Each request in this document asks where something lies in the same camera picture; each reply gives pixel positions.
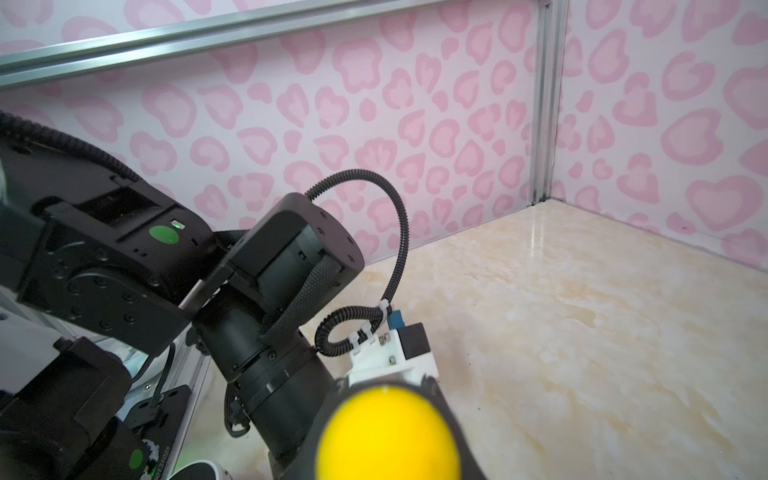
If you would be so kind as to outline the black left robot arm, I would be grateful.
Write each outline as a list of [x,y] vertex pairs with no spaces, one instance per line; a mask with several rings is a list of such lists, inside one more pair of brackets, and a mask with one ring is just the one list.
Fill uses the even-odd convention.
[[[1,284],[19,303],[151,357],[190,332],[228,387],[230,424],[255,429],[274,475],[296,458],[333,378],[301,333],[364,268],[306,194],[250,230],[216,232],[114,156],[1,116]],[[157,388],[126,419],[118,357],[60,339],[27,386],[1,395],[5,479],[154,479],[189,391]]]

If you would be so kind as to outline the pink black tape roll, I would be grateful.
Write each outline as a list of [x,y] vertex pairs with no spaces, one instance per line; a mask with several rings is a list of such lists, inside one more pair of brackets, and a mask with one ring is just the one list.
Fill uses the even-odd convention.
[[198,460],[179,469],[170,480],[232,480],[233,477],[213,460]]

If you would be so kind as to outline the black yellow handled screwdriver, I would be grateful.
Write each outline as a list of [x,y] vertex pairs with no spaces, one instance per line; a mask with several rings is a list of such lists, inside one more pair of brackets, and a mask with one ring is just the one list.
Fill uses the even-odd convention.
[[439,383],[376,380],[324,401],[285,479],[483,479]]

